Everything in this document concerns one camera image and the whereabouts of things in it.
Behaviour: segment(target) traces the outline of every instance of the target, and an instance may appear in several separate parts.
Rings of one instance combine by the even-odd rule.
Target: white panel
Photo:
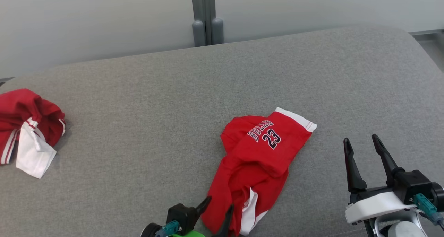
[[[444,0],[216,0],[225,42],[356,23],[408,32],[444,28]]]
[[[192,47],[193,21],[191,0],[0,0],[0,79]]]

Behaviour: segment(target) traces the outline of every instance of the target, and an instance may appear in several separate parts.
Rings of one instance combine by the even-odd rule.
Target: gray tablecloth
[[[13,79],[0,92],[18,88],[57,104],[67,132],[41,180],[0,167],[5,237],[136,237],[164,223],[172,205],[205,198],[225,155],[219,135],[233,117],[267,116],[277,106],[318,128],[253,237],[365,236],[363,224],[344,217],[344,137],[369,187],[385,182],[373,133],[400,166],[444,184],[444,76],[397,29],[346,27],[76,63]],[[196,230],[208,234],[201,222]]]

